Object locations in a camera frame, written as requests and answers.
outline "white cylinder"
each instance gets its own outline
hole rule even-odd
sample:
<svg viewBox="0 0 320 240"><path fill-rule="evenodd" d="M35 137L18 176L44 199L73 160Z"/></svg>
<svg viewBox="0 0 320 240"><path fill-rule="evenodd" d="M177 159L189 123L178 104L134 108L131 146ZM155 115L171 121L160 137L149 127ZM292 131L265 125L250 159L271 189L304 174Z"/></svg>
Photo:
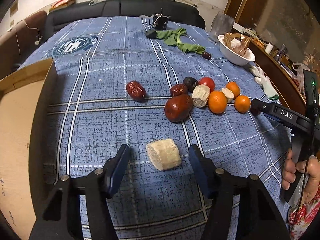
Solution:
<svg viewBox="0 0 320 240"><path fill-rule="evenodd" d="M270 54L270 52L273 49L273 45L271 43L268 44L268 46L266 47L266 49L264 50L267 54Z"/></svg>

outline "metal screw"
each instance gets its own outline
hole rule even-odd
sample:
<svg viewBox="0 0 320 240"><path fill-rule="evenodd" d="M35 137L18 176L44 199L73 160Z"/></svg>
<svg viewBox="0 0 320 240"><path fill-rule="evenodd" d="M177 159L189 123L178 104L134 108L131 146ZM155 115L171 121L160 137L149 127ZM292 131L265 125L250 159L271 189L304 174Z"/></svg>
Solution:
<svg viewBox="0 0 320 240"><path fill-rule="evenodd" d="M97 168L97 169L94 170L94 174L96 174L96 175L99 175L101 173L103 173L103 169L102 168Z"/></svg>
<svg viewBox="0 0 320 240"><path fill-rule="evenodd" d="M257 179L259 179L259 177L256 175L256 174L250 174L250 179L252 179L252 180L257 180Z"/></svg>
<svg viewBox="0 0 320 240"><path fill-rule="evenodd" d="M224 169L223 168L216 168L216 173L223 174L224 173Z"/></svg>
<svg viewBox="0 0 320 240"><path fill-rule="evenodd" d="M68 180L68 179L69 179L69 175L67 175L67 174L61 176L61 180L62 180L62 181L66 181L66 180Z"/></svg>

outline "cardboard box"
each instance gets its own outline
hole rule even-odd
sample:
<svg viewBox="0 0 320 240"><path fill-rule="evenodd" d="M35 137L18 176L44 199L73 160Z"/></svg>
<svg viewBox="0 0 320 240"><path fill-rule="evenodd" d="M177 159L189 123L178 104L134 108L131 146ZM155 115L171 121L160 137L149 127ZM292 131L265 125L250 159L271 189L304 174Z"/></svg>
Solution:
<svg viewBox="0 0 320 240"><path fill-rule="evenodd" d="M49 58L0 80L0 210L22 240L46 198L41 140L56 77Z"/></svg>

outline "floral sleeve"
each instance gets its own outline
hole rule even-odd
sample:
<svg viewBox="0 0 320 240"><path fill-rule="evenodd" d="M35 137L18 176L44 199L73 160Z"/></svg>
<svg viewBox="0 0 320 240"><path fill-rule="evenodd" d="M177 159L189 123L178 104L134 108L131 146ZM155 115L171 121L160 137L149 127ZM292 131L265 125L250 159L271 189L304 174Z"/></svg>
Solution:
<svg viewBox="0 0 320 240"><path fill-rule="evenodd" d="M310 225L310 223L318 213L319 208L320 208L320 184L319 184L318 192L316 196L313 198L313 200L311 200L309 203L306 203L300 206L298 210L296 222L293 225L293 228L290 234L290 237L292 240L298 240L302 236L302 234L307 230L308 226ZM291 208L289 210L288 220L289 220L290 226L292 226L293 224L296 211L297 211L297 207Z"/></svg>

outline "human hand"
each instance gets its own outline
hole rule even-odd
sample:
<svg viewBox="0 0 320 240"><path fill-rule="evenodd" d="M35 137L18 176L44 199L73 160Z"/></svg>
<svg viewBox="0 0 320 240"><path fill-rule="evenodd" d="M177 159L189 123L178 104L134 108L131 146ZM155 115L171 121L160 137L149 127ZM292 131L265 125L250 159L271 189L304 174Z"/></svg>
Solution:
<svg viewBox="0 0 320 240"><path fill-rule="evenodd" d="M289 149L287 152L287 159L284 162L284 168L282 170L281 185L284 190L288 190L290 183L295 181L295 172L299 171L304 173L306 167L306 161L295 164L292 161L292 156L293 152ZM307 173L309 174L309 179L303 190L302 204L310 202L318 192L320 181L320 162L318 162L318 159L314 155L310 156Z"/></svg>

